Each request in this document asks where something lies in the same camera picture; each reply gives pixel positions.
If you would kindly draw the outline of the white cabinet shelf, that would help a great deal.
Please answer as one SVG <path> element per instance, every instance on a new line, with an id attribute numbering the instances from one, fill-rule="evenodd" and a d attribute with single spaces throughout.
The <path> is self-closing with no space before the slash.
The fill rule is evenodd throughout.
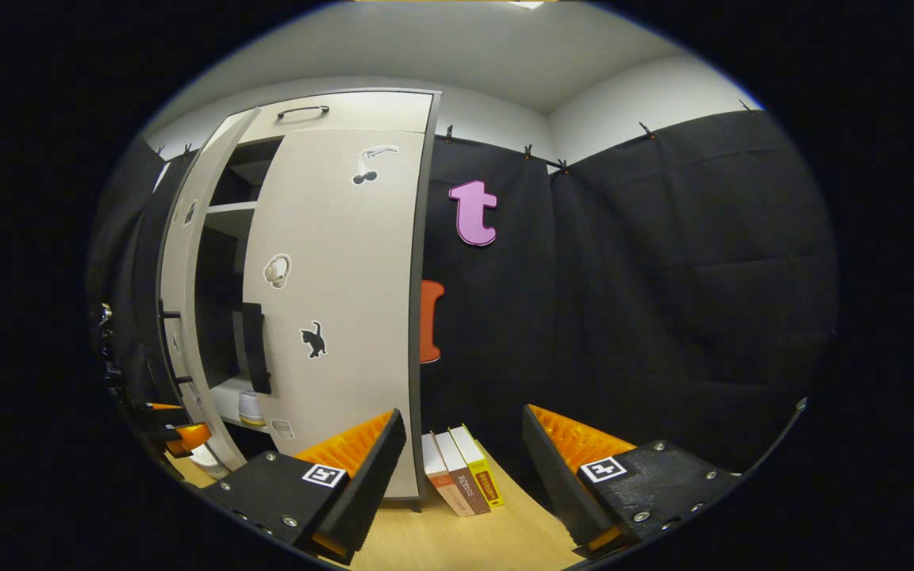
<path id="1" fill-rule="evenodd" d="M 229 378 L 224 383 L 211 388 L 210 394 L 213 397 L 214 404 L 217 406 L 219 416 L 231 425 L 243 427 L 252 431 L 261 431 L 269 433 L 267 423 L 265 427 L 252 427 L 243 425 L 238 416 L 238 397 L 244 390 L 253 389 L 252 384 L 243 378 Z"/>
<path id="2" fill-rule="evenodd" d="M 246 240 L 250 234 L 257 205 L 257 201 L 211 205 L 205 214 L 205 227 L 239 240 Z"/>

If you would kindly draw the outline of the yellow book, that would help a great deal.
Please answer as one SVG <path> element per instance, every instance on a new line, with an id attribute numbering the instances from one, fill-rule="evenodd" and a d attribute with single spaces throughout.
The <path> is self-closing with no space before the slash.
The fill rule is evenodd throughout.
<path id="1" fill-rule="evenodd" d="M 503 506 L 505 500 L 498 488 L 496 477 L 493 475 L 492 466 L 490 466 L 482 446 L 473 438 L 468 427 L 460 425 L 459 427 L 450 427 L 447 431 L 449 431 L 464 462 L 467 464 L 475 484 L 478 485 L 479 496 L 489 506 L 487 510 Z"/>

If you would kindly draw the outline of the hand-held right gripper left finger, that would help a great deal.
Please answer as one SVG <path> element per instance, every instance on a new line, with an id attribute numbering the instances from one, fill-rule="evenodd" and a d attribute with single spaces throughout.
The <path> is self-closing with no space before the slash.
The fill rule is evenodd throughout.
<path id="1" fill-rule="evenodd" d="M 277 546 L 341 565 L 363 548 L 406 444 L 398 409 L 288 455 L 265 451 L 202 488 L 210 507 Z"/>

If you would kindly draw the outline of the white shoe cabinet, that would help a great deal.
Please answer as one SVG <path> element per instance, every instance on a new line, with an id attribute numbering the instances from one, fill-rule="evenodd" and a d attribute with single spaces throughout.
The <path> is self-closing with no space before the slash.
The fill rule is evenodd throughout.
<path id="1" fill-rule="evenodd" d="M 424 498 L 425 492 L 427 492 L 427 478 L 422 469 L 420 403 L 422 245 L 424 245 L 425 214 L 427 214 L 429 167 L 432 161 L 432 149 L 434 149 L 436 116 L 438 116 L 441 94 L 438 90 L 416 90 L 416 88 L 346 88 L 346 90 L 330 90 L 302 95 L 299 98 L 319 94 L 351 93 L 351 91 L 406 91 L 406 93 L 434 94 L 434 102 L 429 110 L 427 130 L 422 132 L 425 136 L 425 144 L 420 180 L 418 180 L 417 218 L 413 237 L 413 261 L 411 261 L 413 292 L 417 294 L 417 304 L 411 308 L 410 312 L 411 330 L 417 334 L 417 364 L 411 371 L 411 412 L 413 412 L 411 420 L 417 426 L 417 433 L 414 434 L 414 437 L 417 441 L 416 460 L 421 471 L 422 493 L 413 500 L 388 500 L 418 501 Z M 236 145 L 235 151 L 226 163 L 224 172 L 219 177 L 209 206 L 232 205 L 232 203 L 246 201 L 258 202 L 263 181 L 283 137 L 284 135 L 269 138 L 269 140 L 240 142 Z M 164 230 L 163 242 L 166 238 L 166 230 Z M 244 361 L 242 328 L 244 260 L 246 260 L 248 239 L 239 240 L 225 235 L 223 232 L 214 231 L 212 228 L 204 227 L 202 231 L 195 276 L 195 306 L 201 358 L 209 389 L 224 383 L 229 378 L 243 378 L 250 382 L 247 363 Z M 158 300 L 159 276 L 157 276 Z M 266 434 L 224 423 L 233 443 L 238 446 L 246 459 L 244 464 L 261 451 L 272 450 L 280 453 L 270 431 Z M 214 455 L 213 457 L 222 469 L 232 471 L 219 463 Z"/>

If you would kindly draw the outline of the white striped shoe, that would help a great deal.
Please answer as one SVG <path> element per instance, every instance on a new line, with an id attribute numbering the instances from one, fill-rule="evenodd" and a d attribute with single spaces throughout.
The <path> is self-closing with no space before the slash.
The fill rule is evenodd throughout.
<path id="1" fill-rule="evenodd" d="M 258 394 L 254 389 L 244 390 L 238 397 L 238 416 L 243 425 L 265 427 L 267 422 L 259 404 Z"/>

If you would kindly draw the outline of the white and orange book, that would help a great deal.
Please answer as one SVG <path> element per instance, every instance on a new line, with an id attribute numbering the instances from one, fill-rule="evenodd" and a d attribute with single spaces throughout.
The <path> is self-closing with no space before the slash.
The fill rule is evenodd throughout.
<path id="1" fill-rule="evenodd" d="M 467 501 L 467 495 L 461 491 L 452 473 L 447 469 L 445 459 L 438 445 L 436 445 L 433 433 L 421 435 L 421 450 L 424 473 L 431 481 L 432 487 L 442 496 L 447 506 L 457 516 L 462 518 L 473 516 L 474 511 Z"/>

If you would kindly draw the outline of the white cabinet drawer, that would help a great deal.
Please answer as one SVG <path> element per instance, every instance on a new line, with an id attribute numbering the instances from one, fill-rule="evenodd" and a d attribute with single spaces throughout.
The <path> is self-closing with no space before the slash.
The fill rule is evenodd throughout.
<path id="1" fill-rule="evenodd" d="M 424 132 L 427 130 L 429 110 L 434 94 L 406 93 L 406 91 L 351 91 L 294 98 L 261 105 L 257 113 L 250 109 L 229 116 L 224 126 L 231 128 L 246 121 L 240 137 L 241 144 L 255 140 L 269 140 L 276 136 L 305 130 L 363 129 Z M 283 109 L 306 105 L 329 105 L 327 113 L 289 113 L 283 120 L 276 120 L 276 113 Z"/>

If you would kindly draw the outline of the brown book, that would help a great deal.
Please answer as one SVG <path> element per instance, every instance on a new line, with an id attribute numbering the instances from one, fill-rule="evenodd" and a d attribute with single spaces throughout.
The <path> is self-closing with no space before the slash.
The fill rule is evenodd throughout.
<path id="1" fill-rule="evenodd" d="M 434 434 L 434 440 L 452 481 L 450 496 L 453 496 L 452 507 L 458 515 L 468 517 L 492 511 L 453 436 L 450 433 Z"/>

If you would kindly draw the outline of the white shoe cabinet door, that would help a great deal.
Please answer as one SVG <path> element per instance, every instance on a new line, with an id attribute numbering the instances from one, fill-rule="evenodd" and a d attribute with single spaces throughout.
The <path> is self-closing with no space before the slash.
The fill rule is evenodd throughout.
<path id="1" fill-rule="evenodd" d="M 205 214 L 244 128 L 245 120 L 231 128 L 222 123 L 190 163 L 168 217 L 159 267 L 159 300 L 167 310 L 181 314 L 183 351 L 192 377 L 180 386 L 177 395 L 193 422 L 207 423 L 213 436 L 206 445 L 229 470 L 239 469 L 246 459 L 226 430 L 205 378 L 197 330 L 195 276 Z"/>
<path id="2" fill-rule="evenodd" d="M 421 495 L 411 420 L 414 228 L 425 136 L 333 129 L 280 141 L 255 207 L 244 303 L 262 314 L 276 448 L 294 455 L 399 411 L 404 444 L 384 497 Z"/>

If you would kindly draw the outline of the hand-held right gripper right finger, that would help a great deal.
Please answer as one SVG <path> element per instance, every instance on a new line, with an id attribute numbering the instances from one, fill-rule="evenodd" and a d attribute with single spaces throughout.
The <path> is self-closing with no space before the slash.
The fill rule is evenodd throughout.
<path id="1" fill-rule="evenodd" d="M 634 445 L 534 404 L 523 408 L 522 436 L 555 516 L 588 560 L 667 534 L 740 481 L 668 441 Z"/>

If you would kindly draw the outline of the black backdrop cloth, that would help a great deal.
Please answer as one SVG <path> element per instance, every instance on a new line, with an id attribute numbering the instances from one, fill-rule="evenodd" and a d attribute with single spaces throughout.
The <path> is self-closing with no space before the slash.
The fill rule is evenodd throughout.
<path id="1" fill-rule="evenodd" d="M 468 423 L 536 494 L 535 404 L 730 473 L 788 423 L 837 308 L 826 206 L 762 111 L 715 113 L 551 172 L 434 135 L 421 275 L 421 434 Z M 131 145 L 99 203 L 83 311 L 106 303 L 148 401 L 182 404 L 157 325 L 168 211 L 199 149 Z"/>

